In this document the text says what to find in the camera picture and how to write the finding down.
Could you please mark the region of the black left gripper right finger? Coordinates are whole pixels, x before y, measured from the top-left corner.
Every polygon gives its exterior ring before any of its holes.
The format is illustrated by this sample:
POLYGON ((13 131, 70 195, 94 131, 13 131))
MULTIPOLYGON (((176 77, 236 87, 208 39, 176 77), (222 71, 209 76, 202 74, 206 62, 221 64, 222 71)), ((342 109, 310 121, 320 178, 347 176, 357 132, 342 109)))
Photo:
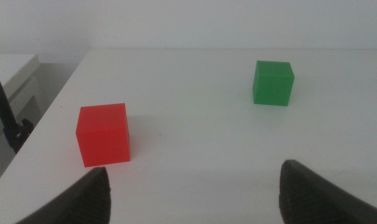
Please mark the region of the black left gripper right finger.
POLYGON ((377 208, 290 159, 281 166, 279 209, 284 223, 377 223, 377 208))

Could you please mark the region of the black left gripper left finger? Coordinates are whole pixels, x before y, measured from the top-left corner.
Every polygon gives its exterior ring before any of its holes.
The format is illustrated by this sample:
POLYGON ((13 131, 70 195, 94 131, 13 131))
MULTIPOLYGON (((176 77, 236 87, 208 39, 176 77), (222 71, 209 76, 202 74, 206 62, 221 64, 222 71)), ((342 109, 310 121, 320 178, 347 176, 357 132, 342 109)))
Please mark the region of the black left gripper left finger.
POLYGON ((96 167, 49 203, 25 217, 26 224, 107 224, 110 186, 105 167, 96 167))

